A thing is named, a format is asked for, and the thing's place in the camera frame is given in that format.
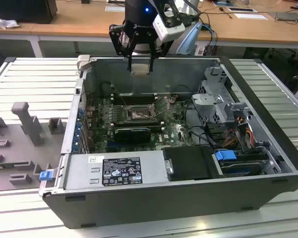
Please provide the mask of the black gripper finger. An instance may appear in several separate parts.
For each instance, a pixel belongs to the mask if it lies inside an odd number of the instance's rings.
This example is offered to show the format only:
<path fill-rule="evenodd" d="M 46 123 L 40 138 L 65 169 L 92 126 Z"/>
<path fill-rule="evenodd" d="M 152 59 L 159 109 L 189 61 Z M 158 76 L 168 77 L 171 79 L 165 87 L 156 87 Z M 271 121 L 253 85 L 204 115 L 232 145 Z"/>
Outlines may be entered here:
<path fill-rule="evenodd" d="M 163 42 L 160 47 L 156 47 L 157 37 L 152 37 L 149 41 L 149 50 L 150 50 L 150 61 L 149 61 L 149 72 L 153 72 L 153 63 L 154 60 L 160 57 L 165 57 L 173 44 L 172 41 Z"/>
<path fill-rule="evenodd" d="M 126 46 L 121 42 L 121 38 L 126 35 L 129 39 Z M 114 49 L 119 56 L 128 59 L 127 70 L 132 69 L 132 53 L 137 45 L 137 30 L 134 29 L 133 23 L 124 23 L 122 25 L 112 24 L 109 26 L 109 36 L 114 46 Z"/>

